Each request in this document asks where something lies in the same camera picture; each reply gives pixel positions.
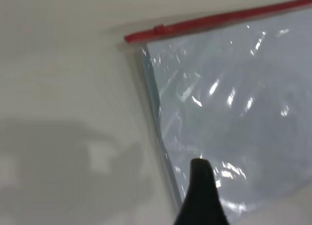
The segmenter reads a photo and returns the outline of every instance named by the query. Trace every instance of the red zipper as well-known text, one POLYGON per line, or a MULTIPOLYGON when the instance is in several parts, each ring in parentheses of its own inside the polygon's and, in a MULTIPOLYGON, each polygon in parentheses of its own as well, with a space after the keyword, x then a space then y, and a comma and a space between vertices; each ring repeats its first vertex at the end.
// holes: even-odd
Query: red zipper
POLYGON ((200 29, 208 29, 216 27, 222 24, 229 23, 231 21, 239 21, 252 17, 257 17, 264 14, 271 14, 279 11, 284 11, 291 8, 297 8, 305 5, 312 4, 312 0, 295 0, 280 4, 274 4, 270 6, 257 7, 253 9, 247 9, 236 12, 229 12, 224 14, 218 14, 214 16, 208 16, 198 19, 193 19, 181 23, 176 23, 168 26, 159 25, 150 30, 133 33, 125 36, 127 43, 152 40, 155 38, 163 38, 167 36, 178 35, 190 31, 196 31, 200 29))

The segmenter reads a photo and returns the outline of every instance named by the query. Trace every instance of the plastic bag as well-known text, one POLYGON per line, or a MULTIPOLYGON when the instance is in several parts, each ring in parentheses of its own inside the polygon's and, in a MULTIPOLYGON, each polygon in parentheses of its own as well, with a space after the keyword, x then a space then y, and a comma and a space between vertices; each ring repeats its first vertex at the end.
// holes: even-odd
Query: plastic bag
MULTIPOLYGON (((222 14, 228 19, 208 17, 214 22, 202 26, 311 3, 222 14)), ((170 31, 161 26, 145 37, 170 31)), ((130 40, 144 39, 140 34, 130 40)), ((312 8, 142 47, 156 128, 179 202, 188 188, 190 161, 198 157, 214 168, 230 222, 311 179, 311 54, 312 8)))

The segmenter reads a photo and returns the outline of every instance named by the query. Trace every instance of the white surface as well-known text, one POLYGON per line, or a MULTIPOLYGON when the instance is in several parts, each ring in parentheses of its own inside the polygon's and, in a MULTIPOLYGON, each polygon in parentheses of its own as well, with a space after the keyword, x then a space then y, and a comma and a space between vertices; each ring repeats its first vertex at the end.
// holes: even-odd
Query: white surface
MULTIPOLYGON (((0 225, 172 224, 144 82, 122 36, 276 1, 0 0, 0 225)), ((276 210, 308 218, 309 192, 276 210)), ((263 213, 259 224, 280 221, 263 213)))

